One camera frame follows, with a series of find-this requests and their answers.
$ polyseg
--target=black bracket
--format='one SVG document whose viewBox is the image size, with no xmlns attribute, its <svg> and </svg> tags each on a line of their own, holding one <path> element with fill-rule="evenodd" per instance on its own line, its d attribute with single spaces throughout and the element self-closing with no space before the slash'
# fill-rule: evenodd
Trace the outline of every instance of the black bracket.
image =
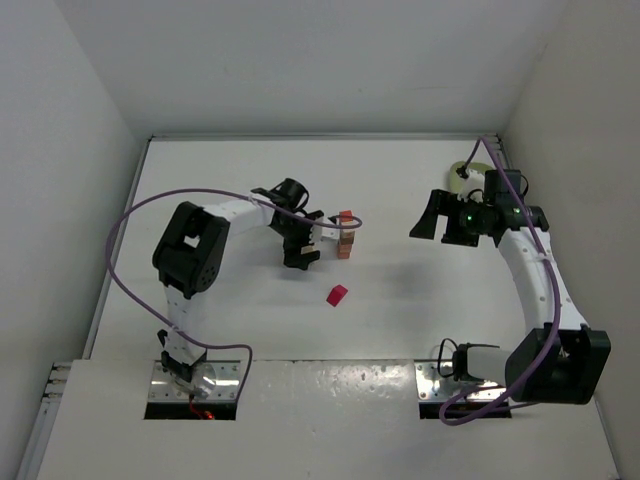
<svg viewBox="0 0 640 480">
<path fill-rule="evenodd" d="M 324 216 L 321 210 L 311 213 L 304 210 L 309 199 L 309 192 L 301 183 L 291 178 L 285 179 L 271 190 L 256 188 L 252 192 L 268 198 L 274 205 L 288 212 L 301 213 L 308 220 L 317 220 Z M 286 267 L 307 270 L 311 263 L 320 258 L 318 251 L 305 251 L 305 247 L 313 245 L 311 243 L 312 225 L 302 223 L 276 211 L 269 226 L 284 239 L 282 248 Z"/>
<path fill-rule="evenodd" d="M 220 272 L 229 222 L 191 202 L 178 205 L 153 253 L 153 266 L 165 286 L 190 299 L 213 283 Z M 199 238 L 193 247 L 185 238 Z"/>
<path fill-rule="evenodd" d="M 516 191 L 519 191 L 522 177 L 520 171 L 506 170 L 505 173 Z M 432 190 L 427 208 L 409 236 L 433 240 L 439 215 L 447 217 L 442 243 L 467 247 L 477 247 L 480 235 L 493 238 L 497 247 L 504 232 L 526 227 L 525 212 L 511 198 L 497 170 L 485 173 L 484 187 L 482 203 L 458 199 L 457 194 L 445 190 Z M 549 223 L 540 207 L 527 206 L 526 209 L 534 227 L 542 231 L 549 229 Z"/>
<path fill-rule="evenodd" d="M 505 367 L 507 387 L 531 364 L 547 341 L 551 324 L 535 328 L 509 356 Z M 584 405 L 593 396 L 611 342 L 605 331 L 559 330 L 542 364 L 511 398 L 516 402 Z"/>
<path fill-rule="evenodd" d="M 166 343 L 167 335 L 168 334 L 166 330 L 160 330 L 158 332 L 158 340 L 160 340 L 160 343 L 162 344 L 163 348 Z M 171 355 L 169 355 L 169 352 L 167 352 L 166 350 L 163 350 L 162 353 L 160 354 L 160 363 L 162 363 L 162 368 L 168 370 L 174 376 L 176 376 L 180 380 L 183 380 L 186 383 L 191 383 L 191 380 L 193 379 L 194 368 L 196 367 L 196 365 L 198 365 L 200 362 L 204 362 L 206 359 L 207 359 L 206 350 L 200 356 L 200 358 L 198 358 L 198 360 L 193 362 L 193 364 L 191 365 L 189 365 L 188 363 L 177 361 Z"/>
</svg>

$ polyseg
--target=metal frame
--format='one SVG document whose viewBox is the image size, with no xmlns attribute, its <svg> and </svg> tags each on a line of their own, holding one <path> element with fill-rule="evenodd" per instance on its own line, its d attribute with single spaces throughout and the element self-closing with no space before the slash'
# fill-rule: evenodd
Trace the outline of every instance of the metal frame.
<svg viewBox="0 0 640 480">
<path fill-rule="evenodd" d="M 51 368 L 16 480 L 36 480 L 38 477 L 70 371 L 71 362 L 54 363 Z"/>
</svg>

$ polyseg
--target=metal mounting plate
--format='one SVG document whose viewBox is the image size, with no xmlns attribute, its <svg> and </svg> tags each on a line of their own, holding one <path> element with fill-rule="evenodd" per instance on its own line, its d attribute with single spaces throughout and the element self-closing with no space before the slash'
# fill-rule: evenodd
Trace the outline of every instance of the metal mounting plate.
<svg viewBox="0 0 640 480">
<path fill-rule="evenodd" d="M 494 387 L 498 385 L 495 382 L 488 381 L 456 382 L 451 377 L 443 378 L 440 376 L 436 367 L 437 362 L 435 360 L 415 362 L 416 385 L 418 387 L 418 400 L 420 403 L 444 403 L 465 389 L 470 389 L 471 387 Z M 440 363 L 440 370 L 445 375 L 451 373 L 451 368 L 451 362 Z M 467 403 L 488 403 L 499 397 L 502 392 L 504 392 L 504 388 L 471 393 L 467 395 L 466 401 Z"/>
<path fill-rule="evenodd" d="M 240 362 L 207 362 L 215 372 L 216 387 L 207 398 L 200 398 L 203 403 L 235 402 L 240 386 Z M 155 362 L 153 375 L 149 385 L 148 403 L 180 403 L 188 402 L 189 394 L 178 386 L 160 362 Z"/>
</svg>

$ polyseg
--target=stacked blocks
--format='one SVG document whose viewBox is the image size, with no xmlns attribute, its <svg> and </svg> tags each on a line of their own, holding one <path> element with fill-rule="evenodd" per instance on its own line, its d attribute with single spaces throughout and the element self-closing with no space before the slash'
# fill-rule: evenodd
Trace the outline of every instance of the stacked blocks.
<svg viewBox="0 0 640 480">
<path fill-rule="evenodd" d="M 339 225 L 349 226 L 350 224 L 355 225 L 355 221 L 351 218 L 353 217 L 353 213 L 351 210 L 345 210 L 340 212 L 340 217 L 338 218 Z M 340 230 L 340 238 L 338 239 L 338 258 L 341 260 L 346 260 L 351 256 L 351 247 L 353 247 L 353 242 L 356 237 L 356 231 L 351 229 Z"/>
</svg>

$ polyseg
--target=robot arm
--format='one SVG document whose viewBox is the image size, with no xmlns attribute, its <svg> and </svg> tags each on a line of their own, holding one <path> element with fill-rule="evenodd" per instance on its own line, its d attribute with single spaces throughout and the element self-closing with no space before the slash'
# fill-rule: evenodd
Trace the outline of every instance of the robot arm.
<svg viewBox="0 0 640 480">
<path fill-rule="evenodd" d="M 216 205 L 181 203 L 175 210 L 153 254 L 153 266 L 165 287 L 169 318 L 178 329 L 193 332 L 206 315 L 203 294 L 217 278 L 229 238 L 268 226 L 283 237 L 284 265 L 307 270 L 320 258 L 313 248 L 321 227 L 301 223 L 270 207 L 318 220 L 323 212 L 304 210 L 308 191 L 300 183 L 285 179 L 271 190 L 253 190 L 253 199 L 232 200 Z M 204 348 L 187 342 L 175 331 L 158 332 L 164 347 L 162 364 L 174 377 L 189 385 Z"/>
<path fill-rule="evenodd" d="M 520 172 L 507 175 L 519 191 Z M 443 243 L 477 246 L 480 235 L 494 239 L 507 262 L 525 317 L 526 337 L 513 352 L 487 345 L 462 344 L 453 355 L 455 380 L 491 380 L 509 387 L 531 364 L 548 337 L 554 298 L 541 256 L 526 227 L 523 212 L 511 201 L 495 170 L 485 177 L 484 201 L 459 199 L 434 190 L 410 236 L 433 239 L 438 215 L 448 217 Z M 547 255 L 551 255 L 549 225 L 539 207 L 527 207 Z M 519 402 L 587 403 L 595 390 L 611 345 L 604 331 L 591 330 L 571 301 L 557 266 L 561 298 L 560 330 L 553 348 L 512 398 Z"/>
</svg>

